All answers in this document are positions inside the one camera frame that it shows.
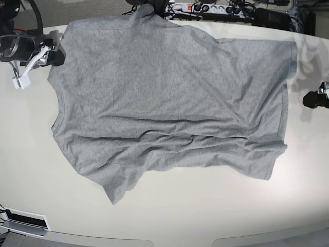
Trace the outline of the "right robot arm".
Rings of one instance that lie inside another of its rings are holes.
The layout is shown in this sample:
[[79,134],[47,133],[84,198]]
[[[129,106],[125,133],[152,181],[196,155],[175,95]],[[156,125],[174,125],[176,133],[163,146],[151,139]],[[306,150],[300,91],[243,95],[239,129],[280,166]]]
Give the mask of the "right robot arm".
[[21,66],[27,65],[42,48],[49,51],[37,62],[39,66],[61,66],[65,55],[59,48],[57,36],[43,33],[43,22],[35,1],[28,2],[36,18],[36,29],[23,30],[15,28],[14,19],[17,17],[21,1],[1,1],[1,61],[19,61]]

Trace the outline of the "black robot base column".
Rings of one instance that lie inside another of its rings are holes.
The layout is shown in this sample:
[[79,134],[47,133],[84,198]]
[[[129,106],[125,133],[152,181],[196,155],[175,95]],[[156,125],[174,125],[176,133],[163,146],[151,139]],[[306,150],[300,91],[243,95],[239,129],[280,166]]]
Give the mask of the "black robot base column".
[[153,6],[155,14],[164,17],[169,0],[147,0],[147,2]]

